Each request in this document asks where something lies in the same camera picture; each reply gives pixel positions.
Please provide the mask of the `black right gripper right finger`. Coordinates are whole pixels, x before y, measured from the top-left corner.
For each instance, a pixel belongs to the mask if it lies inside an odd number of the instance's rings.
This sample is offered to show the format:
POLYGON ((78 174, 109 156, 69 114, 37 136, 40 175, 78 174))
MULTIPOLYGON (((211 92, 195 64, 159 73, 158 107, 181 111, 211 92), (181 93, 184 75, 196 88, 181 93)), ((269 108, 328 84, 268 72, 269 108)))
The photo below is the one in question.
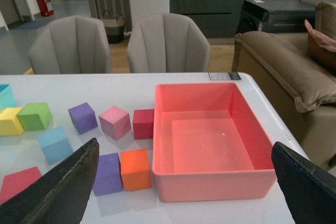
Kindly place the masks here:
POLYGON ((335 223, 335 176, 281 142, 271 160, 295 223, 335 223))

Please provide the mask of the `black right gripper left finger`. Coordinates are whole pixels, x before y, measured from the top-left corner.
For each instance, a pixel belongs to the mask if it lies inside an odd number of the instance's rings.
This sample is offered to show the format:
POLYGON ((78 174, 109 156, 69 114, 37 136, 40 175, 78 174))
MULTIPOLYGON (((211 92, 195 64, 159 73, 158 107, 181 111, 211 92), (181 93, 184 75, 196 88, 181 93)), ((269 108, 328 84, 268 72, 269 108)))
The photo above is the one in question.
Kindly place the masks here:
POLYGON ((97 173, 92 138, 22 192, 1 204, 1 223, 80 223, 97 173))

